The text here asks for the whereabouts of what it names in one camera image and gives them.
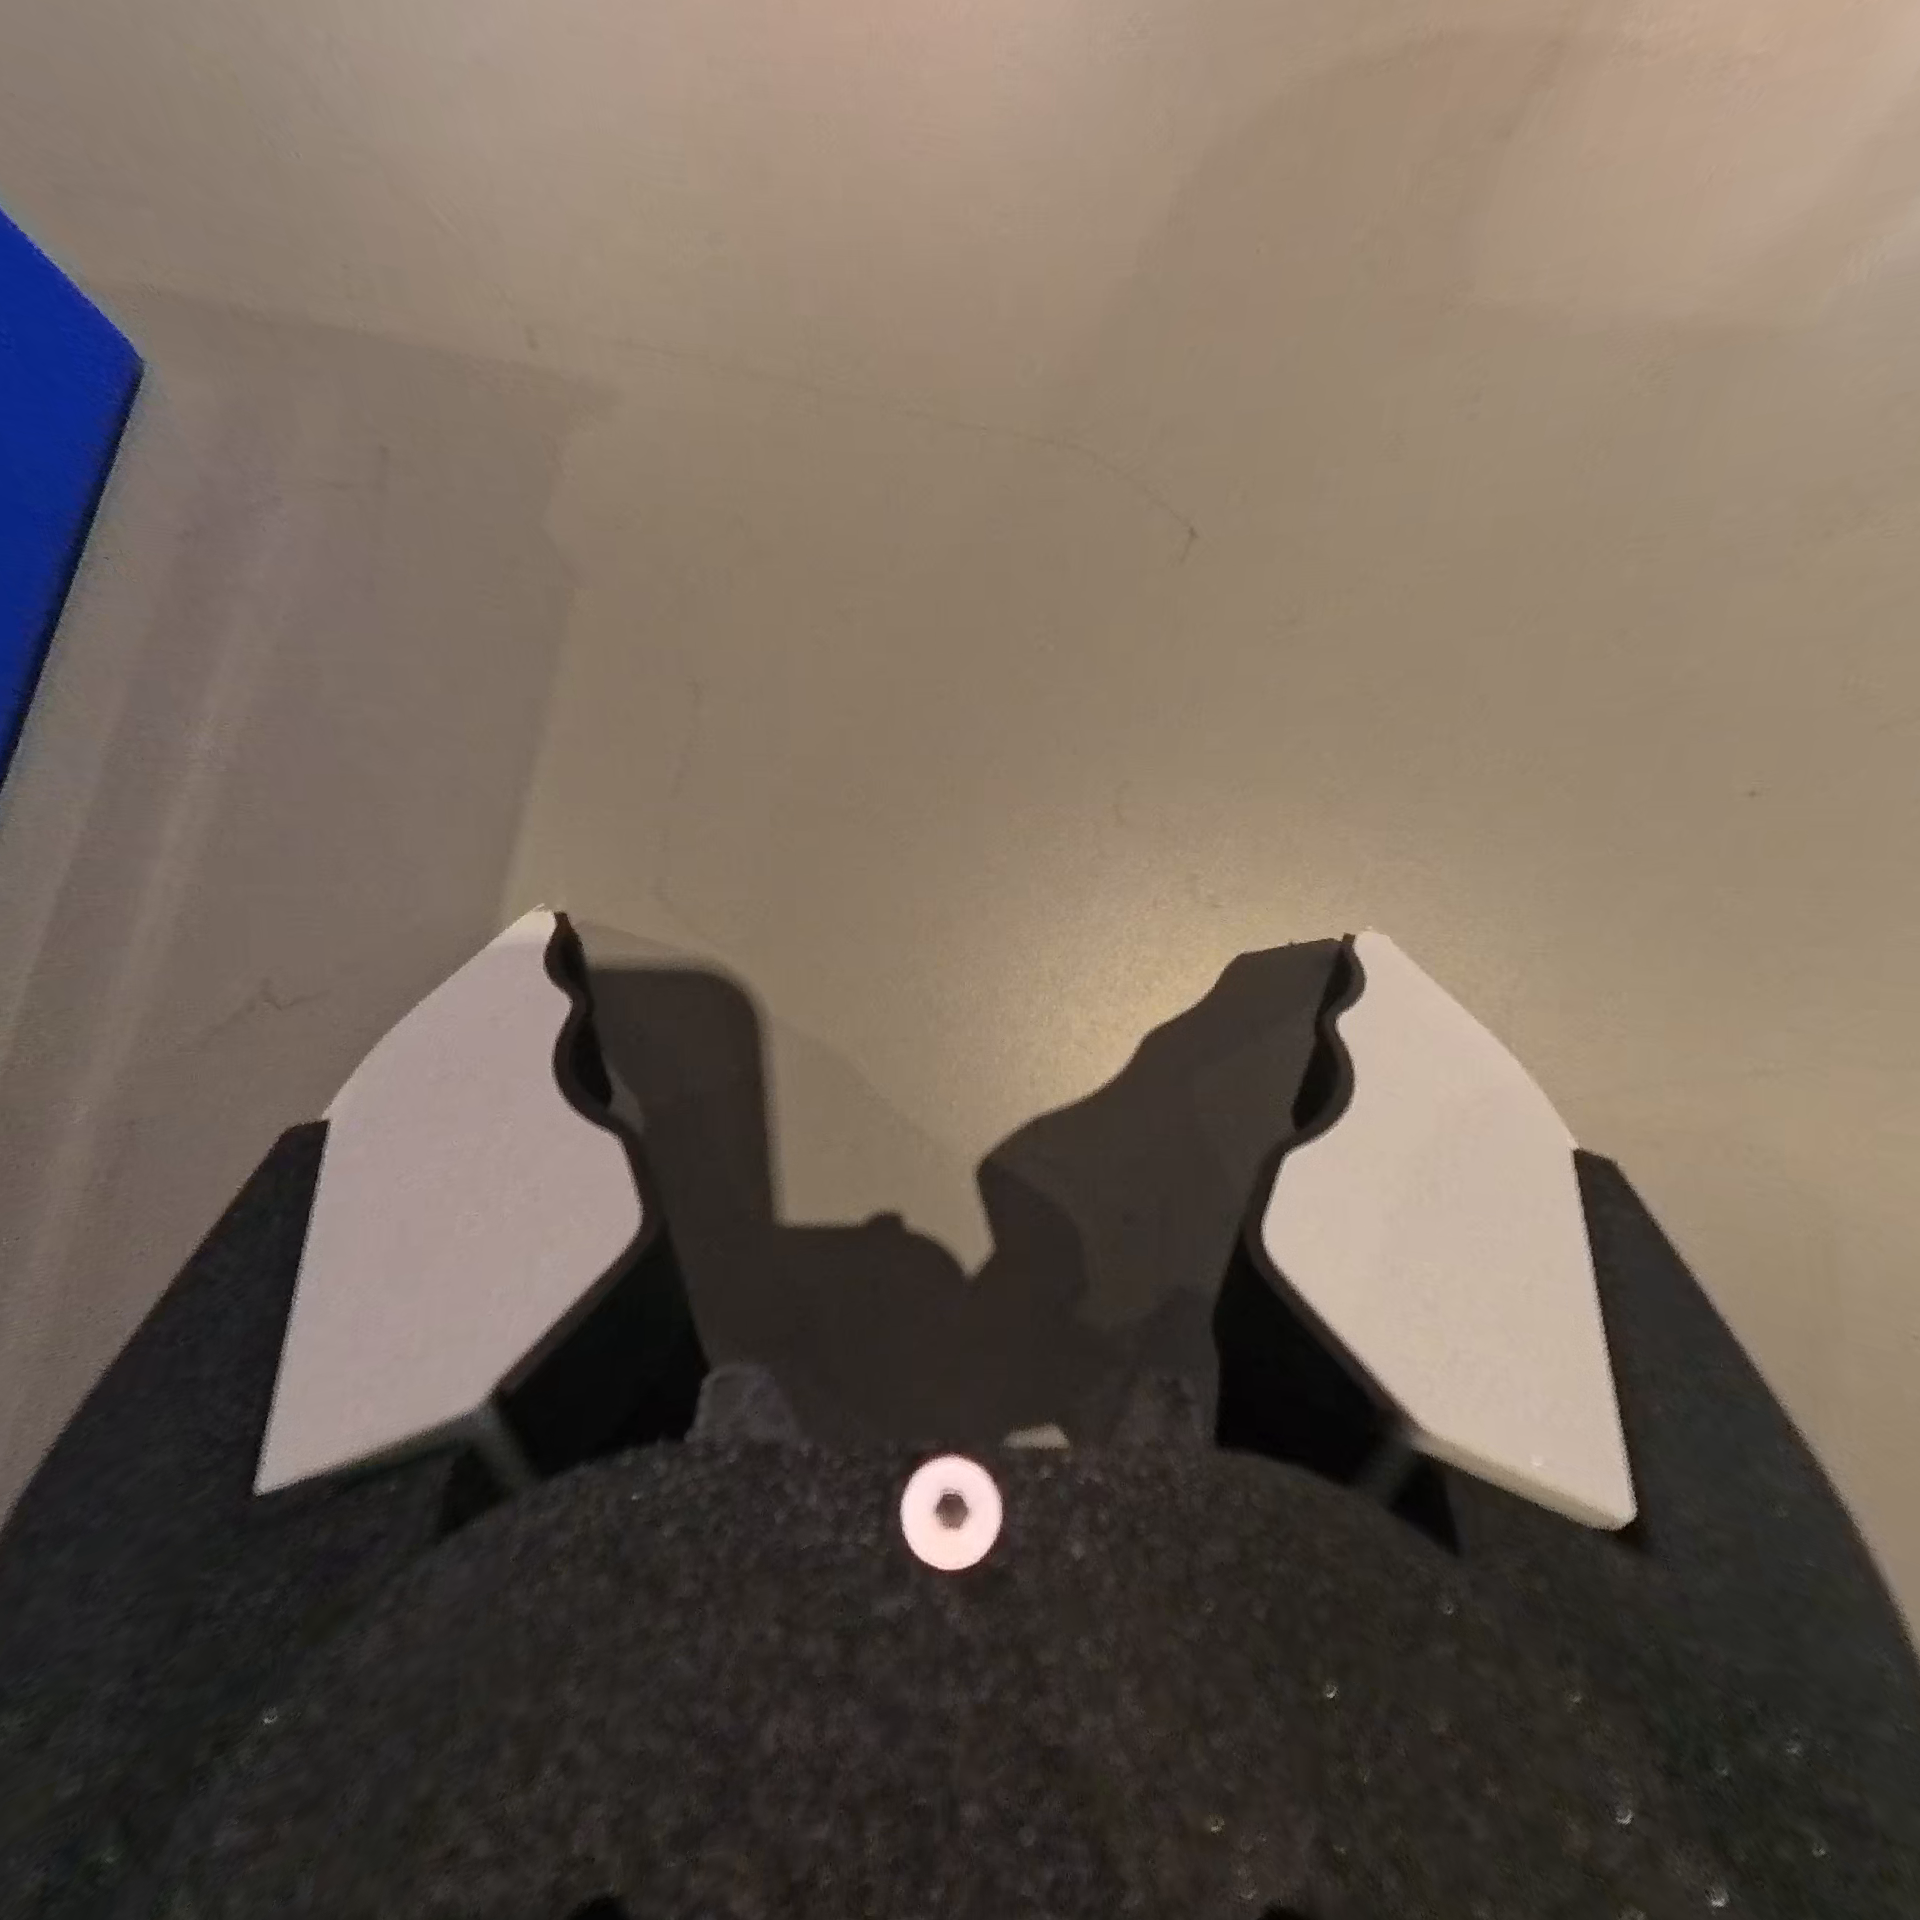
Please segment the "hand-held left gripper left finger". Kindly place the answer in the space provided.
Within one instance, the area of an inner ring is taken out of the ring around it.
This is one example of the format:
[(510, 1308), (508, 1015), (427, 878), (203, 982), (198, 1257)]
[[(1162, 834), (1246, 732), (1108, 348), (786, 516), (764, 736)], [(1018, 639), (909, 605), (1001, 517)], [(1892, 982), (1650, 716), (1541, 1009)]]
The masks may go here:
[(506, 1397), (655, 1225), (640, 1105), (574, 924), (521, 914), (406, 1012), (321, 1114), (252, 1491), (441, 1450), (533, 1475)]

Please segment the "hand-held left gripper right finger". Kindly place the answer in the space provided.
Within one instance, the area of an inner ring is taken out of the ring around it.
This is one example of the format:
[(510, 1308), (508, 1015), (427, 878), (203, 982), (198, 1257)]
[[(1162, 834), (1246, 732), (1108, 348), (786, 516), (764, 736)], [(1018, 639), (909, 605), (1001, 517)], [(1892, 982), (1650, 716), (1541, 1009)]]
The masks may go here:
[(1576, 1151), (1476, 1014), (1392, 936), (1346, 936), (1213, 1295), (1213, 1442), (1410, 1515), (1452, 1471), (1632, 1528)]

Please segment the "blue plastic bin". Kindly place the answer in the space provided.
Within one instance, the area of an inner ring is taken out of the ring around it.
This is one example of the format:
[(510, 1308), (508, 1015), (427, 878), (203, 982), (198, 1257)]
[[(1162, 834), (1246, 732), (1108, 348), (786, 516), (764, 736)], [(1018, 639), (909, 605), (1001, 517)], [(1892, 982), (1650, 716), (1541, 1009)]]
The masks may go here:
[(2, 766), (33, 707), (141, 379), (128, 336), (2, 217)]

